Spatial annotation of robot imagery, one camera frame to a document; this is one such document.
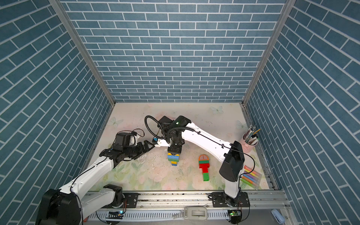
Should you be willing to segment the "long green lego brick back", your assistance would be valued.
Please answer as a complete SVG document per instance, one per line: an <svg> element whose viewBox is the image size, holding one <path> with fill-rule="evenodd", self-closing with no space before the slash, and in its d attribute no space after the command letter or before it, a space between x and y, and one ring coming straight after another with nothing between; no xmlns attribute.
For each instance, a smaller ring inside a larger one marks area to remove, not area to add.
<svg viewBox="0 0 360 225"><path fill-rule="evenodd" d="M169 161L176 161L176 162L178 162L178 161L179 161L179 159L178 159L178 158L168 158L168 160L169 160Z"/></svg>

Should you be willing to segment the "small green lego brick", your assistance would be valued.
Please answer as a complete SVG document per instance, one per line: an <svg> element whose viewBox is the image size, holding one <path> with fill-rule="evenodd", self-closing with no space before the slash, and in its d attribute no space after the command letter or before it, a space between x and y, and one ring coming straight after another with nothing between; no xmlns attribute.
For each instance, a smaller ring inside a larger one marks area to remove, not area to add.
<svg viewBox="0 0 360 225"><path fill-rule="evenodd" d="M208 173L203 173L202 174L202 179L204 182L207 182L210 180L209 174Z"/></svg>

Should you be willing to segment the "orange round lego piece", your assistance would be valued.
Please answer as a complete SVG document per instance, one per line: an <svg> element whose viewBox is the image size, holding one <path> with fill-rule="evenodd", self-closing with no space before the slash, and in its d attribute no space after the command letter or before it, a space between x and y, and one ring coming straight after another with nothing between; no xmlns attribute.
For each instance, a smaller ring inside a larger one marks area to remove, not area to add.
<svg viewBox="0 0 360 225"><path fill-rule="evenodd" d="M198 161L209 161L209 157L205 154L199 156Z"/></svg>

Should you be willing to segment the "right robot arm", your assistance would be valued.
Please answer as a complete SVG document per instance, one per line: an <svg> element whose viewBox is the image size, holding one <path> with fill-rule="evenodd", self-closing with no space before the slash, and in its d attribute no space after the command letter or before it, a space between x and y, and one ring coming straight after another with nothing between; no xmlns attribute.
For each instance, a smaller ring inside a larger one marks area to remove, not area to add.
<svg viewBox="0 0 360 225"><path fill-rule="evenodd" d="M240 201L239 182L244 172L245 153L238 141L223 141L200 129L190 119L179 116L175 120L163 116L159 121L147 115L144 123L153 135L156 147L167 147L168 160L177 166L182 147L191 142L204 149L222 163L219 174L225 179L224 199L228 205L235 206Z"/></svg>

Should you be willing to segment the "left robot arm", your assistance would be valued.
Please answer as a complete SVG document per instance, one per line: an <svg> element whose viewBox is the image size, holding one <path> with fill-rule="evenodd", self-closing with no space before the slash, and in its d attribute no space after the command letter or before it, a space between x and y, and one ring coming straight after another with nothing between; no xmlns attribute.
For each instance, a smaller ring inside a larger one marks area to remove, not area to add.
<svg viewBox="0 0 360 225"><path fill-rule="evenodd" d="M44 193L36 218L37 225L82 225L84 219L110 206L122 211L127 200L122 187L107 184L98 194L88 191L109 171L126 160L135 160L155 147L156 141L138 141L136 132L119 133L111 148L103 150L96 161L85 171L59 189Z"/></svg>

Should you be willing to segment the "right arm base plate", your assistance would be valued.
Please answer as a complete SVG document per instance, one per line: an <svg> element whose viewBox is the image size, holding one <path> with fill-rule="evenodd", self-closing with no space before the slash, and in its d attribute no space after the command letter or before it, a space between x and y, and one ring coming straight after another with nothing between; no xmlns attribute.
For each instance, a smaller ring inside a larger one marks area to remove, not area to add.
<svg viewBox="0 0 360 225"><path fill-rule="evenodd" d="M240 191L235 198L231 198L225 192L212 192L208 195L214 208L225 207L250 207L248 194Z"/></svg>

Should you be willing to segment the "long red lego brick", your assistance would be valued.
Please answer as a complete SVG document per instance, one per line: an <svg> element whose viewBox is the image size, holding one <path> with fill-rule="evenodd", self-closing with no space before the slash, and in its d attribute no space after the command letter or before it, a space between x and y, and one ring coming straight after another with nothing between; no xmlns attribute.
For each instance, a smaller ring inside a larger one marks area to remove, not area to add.
<svg viewBox="0 0 360 225"><path fill-rule="evenodd" d="M199 168L201 168L201 169L205 169L205 168L207 169L209 167L210 167L209 163L199 164Z"/></svg>

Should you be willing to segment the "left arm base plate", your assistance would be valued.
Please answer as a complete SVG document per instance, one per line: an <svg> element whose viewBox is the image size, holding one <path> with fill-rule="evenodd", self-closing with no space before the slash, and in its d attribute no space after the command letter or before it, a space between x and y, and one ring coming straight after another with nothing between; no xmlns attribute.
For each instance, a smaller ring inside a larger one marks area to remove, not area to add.
<svg viewBox="0 0 360 225"><path fill-rule="evenodd" d="M135 208L137 206L138 197L138 193L116 194L114 200L112 200L110 204L103 206L102 209Z"/></svg>

